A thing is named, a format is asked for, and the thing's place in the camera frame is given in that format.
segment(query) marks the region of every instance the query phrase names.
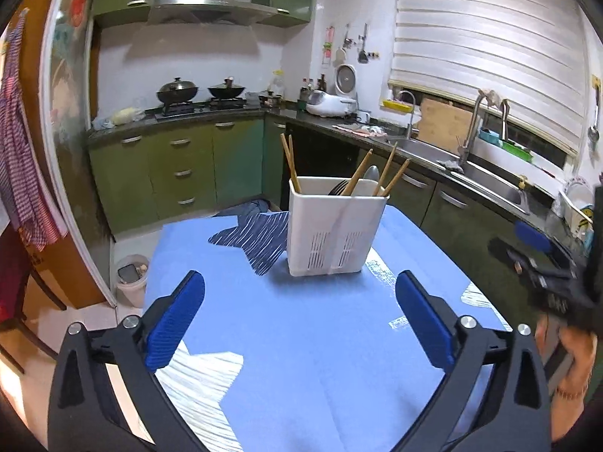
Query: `blue gripper pad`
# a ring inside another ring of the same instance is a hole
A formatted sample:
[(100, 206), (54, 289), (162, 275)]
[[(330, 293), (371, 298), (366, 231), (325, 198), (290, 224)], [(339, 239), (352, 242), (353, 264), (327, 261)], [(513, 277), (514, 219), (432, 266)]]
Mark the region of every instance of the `blue gripper pad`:
[(170, 363), (178, 344), (205, 298), (205, 281), (198, 272), (189, 272), (174, 301), (147, 337), (145, 365), (151, 372)]
[(542, 251), (542, 253), (552, 251), (551, 240), (544, 233), (522, 221), (515, 223), (515, 236), (532, 248)]
[(448, 373), (455, 363), (453, 336), (413, 279), (406, 272), (398, 275), (396, 299), (431, 365)]

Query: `bracelet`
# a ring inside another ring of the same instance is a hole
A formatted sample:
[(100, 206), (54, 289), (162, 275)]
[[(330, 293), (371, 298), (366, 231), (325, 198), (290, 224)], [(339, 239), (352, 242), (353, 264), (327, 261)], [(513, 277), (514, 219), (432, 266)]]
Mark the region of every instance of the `bracelet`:
[(557, 387), (555, 389), (555, 394), (557, 394), (557, 396), (559, 396), (560, 398), (562, 398), (564, 400), (568, 400), (568, 401), (574, 401), (574, 400), (583, 398), (584, 395), (586, 394), (586, 392), (589, 390), (591, 376), (592, 376), (592, 372), (589, 374), (589, 378), (586, 380), (586, 384), (582, 388), (582, 391), (574, 393), (574, 394), (570, 394), (569, 392), (563, 391), (563, 389), (560, 389), (559, 387)]

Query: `red cloth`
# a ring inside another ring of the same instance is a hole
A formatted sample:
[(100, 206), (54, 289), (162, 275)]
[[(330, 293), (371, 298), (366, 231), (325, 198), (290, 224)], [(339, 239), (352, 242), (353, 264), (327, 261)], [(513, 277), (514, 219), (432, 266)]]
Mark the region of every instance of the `red cloth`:
[(19, 82), (19, 52), (25, 14), (9, 34), (9, 46), (0, 90), (0, 196), (14, 229), (42, 250), (61, 239), (64, 224), (49, 209), (40, 185), (37, 164), (28, 141), (27, 122)]
[(6, 226), (0, 235), (0, 323), (15, 316), (17, 297), (30, 270), (31, 261), (19, 234)]

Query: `stainless steel sink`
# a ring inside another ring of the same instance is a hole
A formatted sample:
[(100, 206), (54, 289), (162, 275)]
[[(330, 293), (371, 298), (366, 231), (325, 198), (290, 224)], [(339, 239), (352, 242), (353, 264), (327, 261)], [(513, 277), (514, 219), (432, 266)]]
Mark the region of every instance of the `stainless steel sink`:
[(515, 185), (470, 162), (465, 163), (463, 171), (463, 175), (455, 172), (452, 172), (451, 175), (471, 187), (486, 190), (488, 193), (514, 204), (525, 214), (530, 212), (525, 192), (519, 190)]
[[(441, 173), (445, 172), (445, 168), (438, 164), (438, 161), (458, 160), (458, 156), (448, 151), (421, 141), (407, 139), (404, 136), (388, 136), (379, 138), (378, 140), (388, 145), (397, 142), (398, 148), (403, 151), (405, 156), (410, 157), (412, 161), (416, 161), (418, 164), (423, 164), (423, 166)], [(496, 197), (525, 214), (530, 213), (528, 198), (525, 192), (519, 190), (515, 185), (471, 162), (465, 163), (463, 171), (463, 175), (455, 172), (450, 172), (450, 174), (454, 179), (485, 196)]]

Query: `window blind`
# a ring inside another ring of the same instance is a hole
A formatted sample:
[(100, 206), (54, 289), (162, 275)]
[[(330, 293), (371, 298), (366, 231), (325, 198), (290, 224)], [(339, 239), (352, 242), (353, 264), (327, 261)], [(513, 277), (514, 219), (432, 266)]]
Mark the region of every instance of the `window blind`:
[(397, 0), (390, 83), (474, 101), (575, 154), (586, 113), (586, 44), (574, 0)]

